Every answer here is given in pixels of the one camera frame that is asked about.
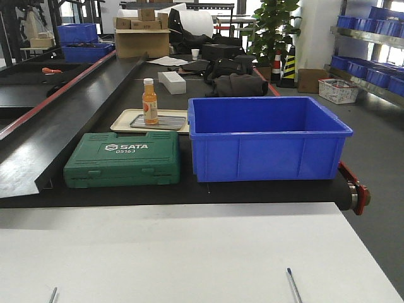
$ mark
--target orange juice bottle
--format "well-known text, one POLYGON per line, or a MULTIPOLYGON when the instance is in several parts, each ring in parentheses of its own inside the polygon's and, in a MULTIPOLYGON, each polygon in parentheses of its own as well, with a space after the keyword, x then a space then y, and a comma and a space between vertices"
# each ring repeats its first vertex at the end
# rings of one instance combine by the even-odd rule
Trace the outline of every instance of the orange juice bottle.
POLYGON ((143 79, 145 86, 145 92, 143 93, 143 113, 145 115, 146 124, 158 123, 158 111, 157 111, 157 95, 154 92, 153 79, 143 79))

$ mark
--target beige tray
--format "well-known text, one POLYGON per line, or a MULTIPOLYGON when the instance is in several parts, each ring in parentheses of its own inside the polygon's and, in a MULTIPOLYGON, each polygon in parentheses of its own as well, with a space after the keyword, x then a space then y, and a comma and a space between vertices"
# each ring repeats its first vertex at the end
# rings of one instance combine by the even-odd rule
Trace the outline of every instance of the beige tray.
MULTIPOLYGON (((147 133, 148 131, 169 131, 166 129, 148 129, 148 128, 132 128, 130 123, 136 118, 138 115, 143 114, 142 109, 126 109, 122 112, 122 114, 115 120, 115 122, 111 125, 111 131, 115 131, 117 133, 147 133)), ((188 114, 186 110, 172 110, 172 109, 159 109, 159 115, 163 116, 176 116, 176 117, 185 117, 186 123, 185 125, 178 130, 179 134, 188 134, 189 133, 189 125, 188 125, 188 114)))

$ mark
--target white basket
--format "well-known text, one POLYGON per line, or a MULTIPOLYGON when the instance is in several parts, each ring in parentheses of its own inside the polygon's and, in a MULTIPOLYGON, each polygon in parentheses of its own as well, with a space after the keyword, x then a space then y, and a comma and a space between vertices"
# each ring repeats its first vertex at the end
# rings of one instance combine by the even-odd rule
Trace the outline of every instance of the white basket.
POLYGON ((354 103, 358 88, 351 82, 341 79, 320 79, 319 95, 335 104, 354 103))

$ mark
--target black and yellow striped post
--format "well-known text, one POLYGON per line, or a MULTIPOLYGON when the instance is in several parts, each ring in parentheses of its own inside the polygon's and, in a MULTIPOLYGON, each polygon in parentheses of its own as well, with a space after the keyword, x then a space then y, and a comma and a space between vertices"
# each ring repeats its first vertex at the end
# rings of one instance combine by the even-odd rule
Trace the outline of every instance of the black and yellow striped post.
POLYGON ((285 88, 295 88, 295 58, 296 48, 292 45, 289 50, 289 54, 286 57, 285 68, 283 69, 283 75, 277 86, 285 88))

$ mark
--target metal shelf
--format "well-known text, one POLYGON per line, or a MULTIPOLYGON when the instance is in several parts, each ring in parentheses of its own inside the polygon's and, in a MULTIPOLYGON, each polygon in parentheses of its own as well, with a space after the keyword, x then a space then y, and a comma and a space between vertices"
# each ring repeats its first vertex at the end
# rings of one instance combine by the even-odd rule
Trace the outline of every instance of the metal shelf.
POLYGON ((330 74, 338 76, 341 79, 355 83, 359 88, 361 88, 369 93, 372 93, 373 95, 383 98, 395 105, 404 107, 404 97, 397 95, 396 93, 392 93, 385 88, 381 88, 377 85, 366 82, 363 79, 352 76, 351 74, 348 74, 346 71, 342 71, 340 69, 333 68, 330 65, 325 65, 324 69, 327 72, 329 72, 330 74))
POLYGON ((386 44, 388 46, 396 47, 397 49, 404 49, 404 38, 363 32, 362 30, 351 30, 349 28, 341 27, 331 27, 330 30, 334 35, 341 35, 366 42, 386 44))

